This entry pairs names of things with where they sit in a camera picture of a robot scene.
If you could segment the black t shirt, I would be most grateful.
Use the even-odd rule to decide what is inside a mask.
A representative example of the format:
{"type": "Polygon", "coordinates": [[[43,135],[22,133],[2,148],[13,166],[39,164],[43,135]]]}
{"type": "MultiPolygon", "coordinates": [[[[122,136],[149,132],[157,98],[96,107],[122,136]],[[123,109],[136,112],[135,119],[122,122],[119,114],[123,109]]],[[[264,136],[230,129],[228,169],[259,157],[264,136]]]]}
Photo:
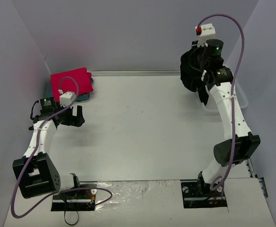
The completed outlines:
{"type": "Polygon", "coordinates": [[[205,83],[201,80],[203,71],[196,71],[191,67],[191,53],[188,52],[181,56],[180,73],[183,85],[191,92],[197,92],[201,103],[207,105],[209,95],[207,94],[205,83]]]}

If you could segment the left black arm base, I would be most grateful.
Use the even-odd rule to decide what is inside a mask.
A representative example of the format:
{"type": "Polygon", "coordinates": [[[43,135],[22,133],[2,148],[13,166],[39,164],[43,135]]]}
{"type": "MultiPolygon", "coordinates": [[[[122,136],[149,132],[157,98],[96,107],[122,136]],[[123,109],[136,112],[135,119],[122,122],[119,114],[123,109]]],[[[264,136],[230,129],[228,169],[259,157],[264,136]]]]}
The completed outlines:
{"type": "Polygon", "coordinates": [[[56,194],[51,211],[94,211],[97,190],[80,190],[56,194]]]}

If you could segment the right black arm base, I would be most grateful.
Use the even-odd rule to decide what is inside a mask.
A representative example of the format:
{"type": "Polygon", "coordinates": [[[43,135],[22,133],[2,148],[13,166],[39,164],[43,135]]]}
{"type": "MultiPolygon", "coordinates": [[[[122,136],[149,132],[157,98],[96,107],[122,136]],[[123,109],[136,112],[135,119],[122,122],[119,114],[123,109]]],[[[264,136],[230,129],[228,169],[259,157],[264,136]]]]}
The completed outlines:
{"type": "Polygon", "coordinates": [[[182,203],[184,209],[205,209],[227,207],[223,189],[206,189],[201,192],[197,180],[181,181],[182,203]]]}

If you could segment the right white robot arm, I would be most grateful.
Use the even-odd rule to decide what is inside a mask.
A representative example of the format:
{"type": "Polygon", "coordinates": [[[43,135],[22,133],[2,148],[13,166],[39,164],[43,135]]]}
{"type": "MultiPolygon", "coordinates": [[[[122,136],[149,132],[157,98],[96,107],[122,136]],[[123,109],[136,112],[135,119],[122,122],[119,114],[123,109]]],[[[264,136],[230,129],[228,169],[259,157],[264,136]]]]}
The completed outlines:
{"type": "Polygon", "coordinates": [[[196,189],[201,195],[223,186],[232,167],[249,159],[260,145],[259,135],[253,134],[242,114],[235,92],[235,76],[223,65],[223,41],[205,42],[198,63],[203,71],[201,81],[213,97],[222,120],[224,141],[214,146],[214,160],[200,173],[196,189]]]}

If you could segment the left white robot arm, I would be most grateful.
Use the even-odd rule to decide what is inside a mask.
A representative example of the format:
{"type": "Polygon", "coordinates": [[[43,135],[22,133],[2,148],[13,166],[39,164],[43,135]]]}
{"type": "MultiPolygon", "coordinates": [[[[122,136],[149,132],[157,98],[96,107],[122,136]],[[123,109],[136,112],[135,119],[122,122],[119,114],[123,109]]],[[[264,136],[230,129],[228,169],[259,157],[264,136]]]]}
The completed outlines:
{"type": "Polygon", "coordinates": [[[33,134],[29,147],[12,164],[18,188],[25,199],[62,189],[60,174],[50,158],[51,143],[60,124],[80,127],[85,122],[82,106],[77,106],[77,114],[73,115],[75,99],[73,92],[66,92],[59,102],[53,97],[39,100],[40,114],[31,118],[33,125],[29,129],[33,134]]]}

